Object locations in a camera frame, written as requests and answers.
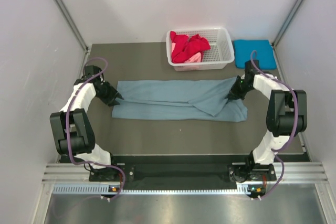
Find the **grey-blue t-shirt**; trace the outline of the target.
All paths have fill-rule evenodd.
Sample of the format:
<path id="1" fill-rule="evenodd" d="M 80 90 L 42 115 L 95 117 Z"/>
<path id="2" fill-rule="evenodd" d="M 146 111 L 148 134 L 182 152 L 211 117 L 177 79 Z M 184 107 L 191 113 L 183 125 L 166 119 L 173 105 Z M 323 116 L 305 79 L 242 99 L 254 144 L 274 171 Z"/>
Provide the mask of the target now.
<path id="1" fill-rule="evenodd" d="M 247 108 L 227 98 L 235 78 L 224 80 L 120 81 L 122 98 L 112 110 L 115 119 L 208 120 L 243 122 Z"/>

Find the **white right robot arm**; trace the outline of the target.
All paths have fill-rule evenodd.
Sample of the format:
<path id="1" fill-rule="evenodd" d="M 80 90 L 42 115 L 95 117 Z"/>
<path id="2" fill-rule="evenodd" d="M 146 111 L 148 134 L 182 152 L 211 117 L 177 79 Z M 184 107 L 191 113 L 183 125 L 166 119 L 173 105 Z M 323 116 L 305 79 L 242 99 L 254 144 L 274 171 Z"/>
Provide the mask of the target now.
<path id="1" fill-rule="evenodd" d="M 249 91 L 257 90 L 268 99 L 267 131 L 260 144 L 249 154 L 243 168 L 233 175 L 246 175 L 252 180 L 271 173 L 276 155 L 292 139 L 307 128 L 307 94 L 295 90 L 277 77 L 259 69 L 258 60 L 245 62 L 244 77 L 238 76 L 227 96 L 228 101 L 242 100 Z"/>

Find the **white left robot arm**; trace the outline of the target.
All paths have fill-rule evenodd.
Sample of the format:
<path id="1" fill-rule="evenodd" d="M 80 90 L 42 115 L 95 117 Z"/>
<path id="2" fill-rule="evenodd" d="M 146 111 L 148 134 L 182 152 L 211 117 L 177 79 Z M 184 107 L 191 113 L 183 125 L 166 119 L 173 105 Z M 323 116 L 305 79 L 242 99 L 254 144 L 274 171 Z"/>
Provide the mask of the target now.
<path id="1" fill-rule="evenodd" d="M 59 155 L 78 158 L 81 164 L 89 165 L 94 175 L 114 180 L 119 168 L 113 164 L 113 155 L 97 143 L 87 111 L 91 101 L 98 98 L 109 107 L 120 104 L 122 95 L 104 79 L 98 66 L 85 66 L 83 76 L 73 85 L 66 105 L 50 115 L 50 125 L 56 150 Z"/>

